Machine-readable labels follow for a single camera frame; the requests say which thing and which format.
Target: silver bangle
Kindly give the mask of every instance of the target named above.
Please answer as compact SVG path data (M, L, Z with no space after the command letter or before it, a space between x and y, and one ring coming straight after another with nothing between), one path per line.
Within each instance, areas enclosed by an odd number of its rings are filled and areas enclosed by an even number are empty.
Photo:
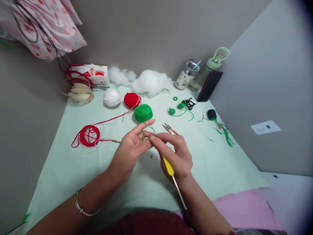
M79 190L77 190L77 192L75 193L75 206L76 206L78 212L79 212L79 213L83 213L83 214L86 215L86 216L93 216L93 215L97 214L100 210L98 210L98 211L97 211L96 213L94 213L94 214L87 214L86 212L84 212L84 209L81 208L81 207L78 205L78 193L79 193L79 191L80 191L81 189L82 189L82 187L81 187Z

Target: gray wall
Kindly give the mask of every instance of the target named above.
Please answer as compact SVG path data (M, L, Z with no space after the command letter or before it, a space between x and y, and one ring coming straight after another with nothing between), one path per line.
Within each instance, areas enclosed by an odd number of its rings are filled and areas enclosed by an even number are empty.
M77 63L118 64L177 79L192 56L208 59L231 47L271 0L72 0L88 46Z
M261 171L313 176L313 48L303 15L273 0L231 47L210 98ZM282 131L250 127L268 120Z
M6 42L15 50L0 45L0 234L25 217L67 100L56 61Z

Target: cotton fluff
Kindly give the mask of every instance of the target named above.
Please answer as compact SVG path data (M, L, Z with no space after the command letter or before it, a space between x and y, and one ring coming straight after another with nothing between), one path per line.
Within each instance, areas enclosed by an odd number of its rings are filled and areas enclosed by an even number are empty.
M129 81L134 81L137 75L133 71L120 70L117 66L109 68L109 78L117 85L128 86Z
M103 93L103 102L109 107L117 106L121 100L121 95L114 89L108 89Z
M167 77L165 73L159 73L157 71L145 70L141 75L133 82L133 90L136 93L148 93L148 97L154 97L163 88L168 87L171 79Z

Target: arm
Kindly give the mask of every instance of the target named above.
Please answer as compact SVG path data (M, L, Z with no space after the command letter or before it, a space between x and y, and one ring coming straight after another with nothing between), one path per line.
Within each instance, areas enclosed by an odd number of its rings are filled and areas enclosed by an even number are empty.
M146 121L147 125L155 122ZM142 130L147 127L139 124L127 133L105 172L84 186L78 194L78 204L84 212L93 214L99 210L118 188L129 180L134 166L141 154L152 147L150 140L142 141ZM144 137L154 135L144 131ZM75 206L75 195L72 195L61 205L51 211L38 222L27 235L32 234L80 234L87 229L93 217L79 213Z
M174 169L175 180L187 206L187 219L194 231L201 235L230 234L233 228L219 213L191 174L192 157L184 138L181 135L168 133L160 133L156 136L151 136L151 142L158 150L161 167L170 180L162 155ZM166 142L174 146L175 152L165 144Z

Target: pen holder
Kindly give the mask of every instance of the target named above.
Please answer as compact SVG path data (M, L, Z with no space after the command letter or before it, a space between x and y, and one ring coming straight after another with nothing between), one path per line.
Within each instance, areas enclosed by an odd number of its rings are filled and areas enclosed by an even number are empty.
M188 67L189 62L185 64L184 69L180 73L179 77L175 82L175 86L179 90L185 90L189 85L190 81L196 76L197 72L199 72L200 67L196 63L192 62Z

